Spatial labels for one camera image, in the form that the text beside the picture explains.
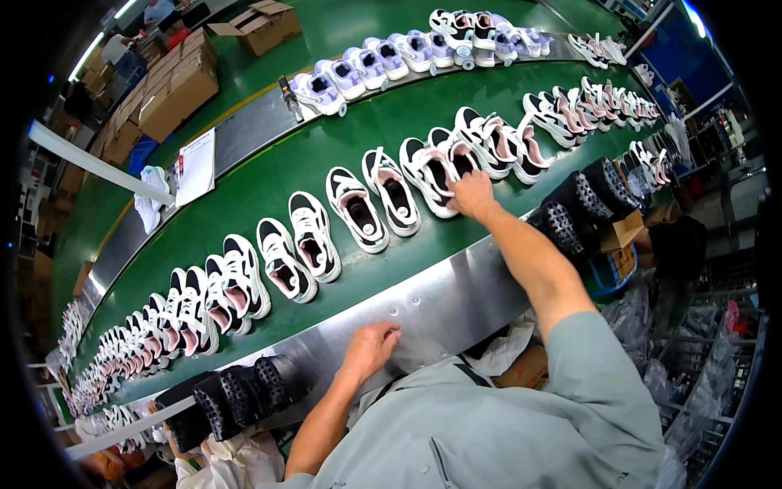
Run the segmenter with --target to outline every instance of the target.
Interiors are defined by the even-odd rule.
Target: purple sneaker
[[[394,33],[389,36],[389,41],[396,46],[402,59],[411,70],[423,73],[431,69],[432,50],[426,45],[422,36],[417,34],[405,36]]]
[[[382,63],[383,70],[386,71],[389,80],[399,80],[410,73],[410,69],[392,42],[378,38],[366,38],[364,39],[364,49],[371,49],[380,58],[380,63]]]
[[[343,58],[347,59],[347,62],[356,68],[365,87],[370,90],[380,88],[381,92],[388,88],[389,79],[386,76],[386,71],[383,70],[383,64],[380,63],[380,58],[374,51],[371,49],[348,48]]]
[[[367,91],[367,88],[361,83],[356,68],[342,58],[336,61],[321,59],[315,63],[315,73],[330,78],[339,93],[347,100],[353,100]]]
[[[327,116],[345,115],[347,105],[337,88],[328,77],[322,74],[299,73],[291,80],[291,89],[296,97],[308,103]]]

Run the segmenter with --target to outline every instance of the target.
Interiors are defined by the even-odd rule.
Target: shoe insole
[[[372,214],[369,211],[369,207],[364,202],[364,199],[360,197],[354,197],[347,201],[347,213],[353,222],[356,223],[358,228],[364,232],[364,234],[370,235],[376,231],[375,220],[372,219]]]

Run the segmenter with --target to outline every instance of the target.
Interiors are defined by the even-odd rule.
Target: factory floor
[[[148,164],[167,166],[181,146],[202,134],[247,102],[278,89],[277,78],[309,70],[319,59],[330,58],[351,45],[361,45],[368,36],[387,37],[410,29],[428,31],[427,19],[435,8],[487,9],[507,17],[515,25],[540,26],[545,31],[594,33],[615,36],[622,30],[619,18],[599,5],[584,0],[463,0],[443,4],[440,0],[381,2],[367,0],[292,0],[302,34],[256,58],[235,38],[214,38],[218,54],[220,92],[183,123],[169,141],[158,147]],[[610,78],[614,86],[642,92],[642,87],[625,67],[599,70],[583,62],[534,62],[509,68],[476,68],[437,76],[409,84],[350,106],[345,117],[326,117],[293,133],[248,159],[219,180],[210,194],[187,206],[141,251],[127,270],[107,291],[84,334],[72,372],[79,373],[97,351],[98,336],[124,323],[132,311],[140,310],[151,292],[168,290],[174,267],[203,266],[206,256],[220,253],[228,233],[244,235],[255,243],[259,219],[277,218],[289,222],[287,202],[296,190],[311,192],[325,202],[324,181],[328,170],[344,166],[361,174],[364,152],[384,146],[396,158],[400,143],[409,136],[426,138],[435,126],[452,128],[461,106],[479,113],[497,111],[510,124],[523,117],[521,98],[527,92],[550,91],[554,85],[578,86],[583,75],[598,83]],[[554,166],[534,186],[523,185],[511,174],[494,185],[495,197],[510,211],[522,215],[540,201],[571,171],[599,156],[618,156],[630,141],[646,137],[628,125],[608,133],[596,131],[577,149],[563,150],[548,133],[536,128],[536,140]],[[209,357],[182,358],[169,372],[126,382],[113,401],[127,402],[153,394],[190,376],[215,369],[246,354],[291,336],[390,286],[425,270],[463,250],[486,235],[486,230],[463,217],[435,218],[426,209],[419,192],[414,196],[422,209],[421,230],[413,237],[394,236],[379,255],[362,252],[346,226],[332,219],[332,238],[343,259],[343,272],[332,284],[322,286],[309,304],[285,299],[270,282],[271,313],[255,321],[247,336],[220,338],[220,350]],[[100,254],[106,237],[119,217],[134,213],[132,195],[97,178],[89,178],[56,240],[52,271],[52,320],[70,299],[76,276],[85,260]]]

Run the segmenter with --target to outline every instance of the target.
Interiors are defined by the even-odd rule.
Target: paper sheet
[[[214,128],[179,150],[177,207],[214,189]]]

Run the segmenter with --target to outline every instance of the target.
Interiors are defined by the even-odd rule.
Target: metal rack
[[[700,487],[708,480],[707,474],[716,468],[715,460],[719,459],[723,445],[727,446],[726,440],[734,434],[734,428],[739,424],[735,421],[746,408],[746,398],[749,396],[745,394],[752,391],[759,374],[767,317],[752,301],[756,293],[757,289],[752,288],[695,294],[692,306],[716,305],[714,320],[719,326],[710,332],[697,331],[685,318],[657,355],[657,359],[668,369],[669,378],[676,378],[675,382],[680,385],[679,397],[682,397],[671,401],[655,399],[660,407],[660,421],[666,443],[676,444],[676,435],[686,430],[687,426],[693,427],[691,432],[695,437],[700,434],[694,450],[688,450],[692,455],[682,460],[687,467],[687,487]],[[737,303],[741,315],[758,316],[757,329],[745,335],[747,338],[721,338],[719,335],[724,327],[729,300]],[[732,377],[722,379],[725,382],[723,385],[727,386],[722,397],[722,411],[718,415],[703,416],[698,413],[694,401],[701,387],[705,388],[704,382],[708,382],[704,381],[705,366],[710,361],[717,361],[713,347],[718,341],[727,341],[733,347],[730,361],[735,361],[735,369],[729,363],[727,371],[732,371]]]

